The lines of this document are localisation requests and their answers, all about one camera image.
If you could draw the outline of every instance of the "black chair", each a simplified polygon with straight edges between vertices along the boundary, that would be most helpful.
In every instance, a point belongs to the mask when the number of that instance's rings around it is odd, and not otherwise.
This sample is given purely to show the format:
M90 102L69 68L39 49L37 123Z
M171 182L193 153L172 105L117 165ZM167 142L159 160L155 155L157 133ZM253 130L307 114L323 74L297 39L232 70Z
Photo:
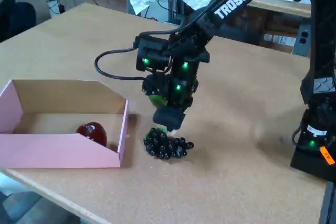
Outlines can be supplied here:
M32 4L3 0L0 3L0 42L12 38L36 25Z

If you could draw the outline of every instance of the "red apple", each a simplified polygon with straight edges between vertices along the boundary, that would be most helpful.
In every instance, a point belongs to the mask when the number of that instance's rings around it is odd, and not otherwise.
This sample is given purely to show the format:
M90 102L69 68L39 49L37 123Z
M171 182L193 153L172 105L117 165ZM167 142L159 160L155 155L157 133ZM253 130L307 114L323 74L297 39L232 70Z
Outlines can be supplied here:
M77 128L76 133L79 133L104 147L107 145L106 131L100 123L91 122L81 125Z

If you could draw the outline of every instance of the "table surface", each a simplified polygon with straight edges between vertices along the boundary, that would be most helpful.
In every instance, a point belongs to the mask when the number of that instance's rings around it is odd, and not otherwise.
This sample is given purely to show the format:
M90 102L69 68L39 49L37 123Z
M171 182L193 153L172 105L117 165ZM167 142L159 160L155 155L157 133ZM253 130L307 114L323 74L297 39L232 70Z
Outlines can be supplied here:
M92 223L317 223L325 182L289 167L309 60L215 37L194 105L177 136L195 144L163 162L142 138L154 107L137 81L98 74L94 58L170 25L84 4L0 44L9 79L98 80L130 100L121 169L8 169L6 175ZM136 53L106 56L105 71L138 76Z

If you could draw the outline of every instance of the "pink cardboard box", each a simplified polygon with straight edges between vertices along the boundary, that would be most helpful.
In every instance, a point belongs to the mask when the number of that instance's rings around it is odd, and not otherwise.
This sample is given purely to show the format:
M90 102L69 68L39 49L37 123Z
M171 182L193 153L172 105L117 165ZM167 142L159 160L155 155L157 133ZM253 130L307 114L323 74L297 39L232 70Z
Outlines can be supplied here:
M98 122L108 148L76 134ZM0 94L0 169L121 167L128 101L98 81L11 80Z

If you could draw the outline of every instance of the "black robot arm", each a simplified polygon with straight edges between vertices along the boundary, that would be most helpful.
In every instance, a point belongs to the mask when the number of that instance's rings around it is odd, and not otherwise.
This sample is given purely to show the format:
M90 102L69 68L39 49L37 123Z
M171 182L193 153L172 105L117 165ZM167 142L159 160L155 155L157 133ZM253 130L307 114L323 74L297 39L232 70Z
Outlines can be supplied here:
M95 60L95 68L110 78L143 80L145 94L159 95L164 101L157 108L153 121L169 131L179 129L198 87L198 65L210 60L206 44L221 25L251 1L212 0L193 13L185 26L170 31L142 32L136 37L133 48L102 53ZM336 182L336 0L311 0L311 8L311 34L306 34L312 37L310 69L300 88L307 109L292 136L296 150L291 166ZM162 34L169 34L169 39L151 36ZM102 56L136 48L139 49L136 69L151 72L146 78L117 77L98 67Z
M209 62L205 45L222 24L251 1L213 0L195 12L186 26L166 32L170 34L169 40L151 37L150 32L136 38L135 46L139 47L136 68L152 72L143 83L143 91L146 95L160 95L166 101L156 110L155 123L170 131L180 128L184 111L192 105L192 94L197 90L198 65Z

